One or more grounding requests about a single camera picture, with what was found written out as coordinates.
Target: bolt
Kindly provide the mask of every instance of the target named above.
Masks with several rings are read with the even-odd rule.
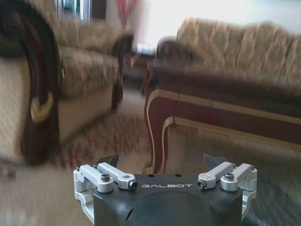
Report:
[[[128,183],[128,187],[129,187],[131,190],[136,190],[137,187],[138,187],[138,182],[132,180],[132,181],[130,181],[130,182]]]
[[[233,173],[226,173],[225,178],[227,178],[228,180],[233,180],[234,179],[234,174]]]
[[[103,182],[108,182],[108,181],[110,180],[110,175],[107,174],[107,173],[102,174],[101,180],[102,180]]]
[[[204,180],[199,180],[198,181],[198,186],[199,186],[200,189],[204,189],[204,188],[207,187],[207,184]]]

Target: patterned rug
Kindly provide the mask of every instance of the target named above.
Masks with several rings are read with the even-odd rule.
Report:
[[[112,154],[150,153],[145,121],[137,116],[113,113],[96,121],[61,145],[50,162],[64,168],[95,164]]]

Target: armchair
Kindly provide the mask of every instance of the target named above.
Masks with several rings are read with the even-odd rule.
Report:
[[[10,85],[1,100],[17,98],[16,105],[1,103],[0,156],[40,163],[117,107],[133,35],[103,21],[58,18],[54,0],[3,0],[0,15],[0,83]]]

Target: sofa cushion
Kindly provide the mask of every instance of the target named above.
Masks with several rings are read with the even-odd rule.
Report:
[[[249,25],[238,55],[237,67],[256,73],[283,75],[292,34],[270,22]]]
[[[90,95],[120,80],[119,62],[115,57],[66,47],[60,47],[59,52],[63,67],[63,97]]]
[[[0,158],[21,163],[21,144],[30,109],[27,59],[0,57]]]
[[[189,18],[183,22],[177,39],[206,65],[216,62],[235,67],[243,31],[238,25]]]
[[[88,49],[112,54],[115,44],[131,32],[109,27],[104,20],[94,19],[89,24],[64,16],[52,23],[55,37],[60,46]]]
[[[223,85],[226,89],[263,90],[278,94],[301,97],[301,80],[288,78],[275,73],[249,72],[239,68],[229,68],[221,65],[204,65],[191,63],[187,65],[191,74],[203,74],[200,80],[209,81],[215,85]]]
[[[301,79],[301,36],[294,39],[288,53],[285,77]]]

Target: floor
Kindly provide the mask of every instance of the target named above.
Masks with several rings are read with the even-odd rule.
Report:
[[[125,79],[124,98],[116,115],[144,120],[145,97],[139,93],[140,84],[140,80]],[[141,173],[150,164],[151,155],[146,144],[148,139],[145,136],[140,139],[145,145],[143,151],[122,153],[119,169],[129,173]],[[175,126],[168,130],[168,147],[166,173],[205,172],[207,168],[202,160],[204,153],[224,156],[237,164],[254,164],[262,175],[281,186],[291,199],[301,203],[299,150],[245,137]],[[113,150],[99,152],[97,158],[114,153]],[[7,225],[6,222],[10,222],[12,226],[91,225],[82,213],[79,202],[74,199],[73,168],[61,167],[51,162],[38,167],[15,166],[9,163],[5,163],[5,166],[16,170],[16,178],[0,178],[0,225]]]

